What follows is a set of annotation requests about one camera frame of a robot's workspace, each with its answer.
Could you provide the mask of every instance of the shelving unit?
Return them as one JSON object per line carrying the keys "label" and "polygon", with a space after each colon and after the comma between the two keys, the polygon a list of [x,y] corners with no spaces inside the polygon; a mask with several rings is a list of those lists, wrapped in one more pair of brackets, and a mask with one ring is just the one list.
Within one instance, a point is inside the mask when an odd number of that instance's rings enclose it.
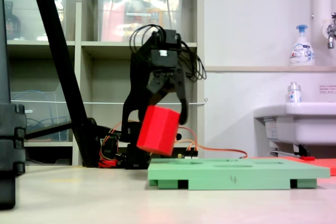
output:
{"label": "shelving unit", "polygon": [[[128,42],[97,41],[97,0],[76,0],[75,36],[67,42],[83,101],[122,103],[130,91],[130,49]],[[204,0],[183,0],[182,39],[204,62]],[[28,89],[54,91],[59,83],[47,41],[8,41],[11,68],[11,91]],[[189,102],[204,102],[204,81],[186,81]],[[175,94],[169,94],[163,105],[179,111]],[[99,125],[112,127],[121,120],[122,104],[85,104],[87,116]],[[187,127],[204,144],[204,106],[190,105]],[[133,112],[130,119],[138,119]],[[189,132],[180,132],[183,138],[192,138]],[[72,164],[81,164],[77,144],[72,142],[26,142],[27,147],[71,147]]]}

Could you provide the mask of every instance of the faucet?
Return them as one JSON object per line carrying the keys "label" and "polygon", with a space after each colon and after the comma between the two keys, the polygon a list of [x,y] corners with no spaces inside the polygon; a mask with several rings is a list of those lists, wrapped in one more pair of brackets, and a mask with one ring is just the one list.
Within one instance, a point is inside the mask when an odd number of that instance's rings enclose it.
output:
{"label": "faucet", "polygon": [[332,19],[334,20],[334,24],[328,26],[328,48],[335,48],[334,37],[336,38],[336,13],[331,14]]}

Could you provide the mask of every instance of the green foam board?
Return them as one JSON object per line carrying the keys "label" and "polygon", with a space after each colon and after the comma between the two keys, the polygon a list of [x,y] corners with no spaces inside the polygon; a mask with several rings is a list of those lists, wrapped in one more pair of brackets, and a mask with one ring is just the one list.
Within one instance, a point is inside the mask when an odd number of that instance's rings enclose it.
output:
{"label": "green foam board", "polygon": [[156,158],[148,168],[150,186],[189,190],[316,188],[330,169],[282,158]]}

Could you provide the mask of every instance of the clear plastic container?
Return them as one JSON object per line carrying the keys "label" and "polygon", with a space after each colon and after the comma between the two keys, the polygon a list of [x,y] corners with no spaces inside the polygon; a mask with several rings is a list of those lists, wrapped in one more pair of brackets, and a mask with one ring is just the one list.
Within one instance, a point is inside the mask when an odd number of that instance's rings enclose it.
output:
{"label": "clear plastic container", "polygon": [[[11,92],[12,103],[22,104],[25,107],[27,117],[27,132],[40,130],[45,127],[70,121],[69,111],[66,103],[43,103],[38,101],[65,102],[61,85],[54,92],[41,92],[38,90],[26,90],[22,92]],[[72,141],[70,131],[62,131],[30,142],[52,142]]]}
{"label": "clear plastic container", "polygon": [[179,33],[181,18],[182,0],[98,0],[98,41],[128,42],[136,29],[147,24]]}
{"label": "clear plastic container", "polygon": [[[55,0],[66,40],[75,39],[75,3]],[[12,10],[5,12],[7,39],[48,40],[36,0],[5,0],[5,6],[9,4]]]}

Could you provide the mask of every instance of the pump bottle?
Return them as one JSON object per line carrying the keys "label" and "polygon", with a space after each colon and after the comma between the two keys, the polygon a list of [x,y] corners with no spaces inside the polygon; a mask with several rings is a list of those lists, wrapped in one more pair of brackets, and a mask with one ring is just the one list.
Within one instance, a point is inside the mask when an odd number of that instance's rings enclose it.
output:
{"label": "pump bottle", "polygon": [[306,25],[299,25],[296,27],[296,29],[299,30],[299,38],[294,44],[289,58],[289,64],[291,67],[315,65],[315,53],[311,43],[308,42],[305,33],[307,28],[308,26]]}

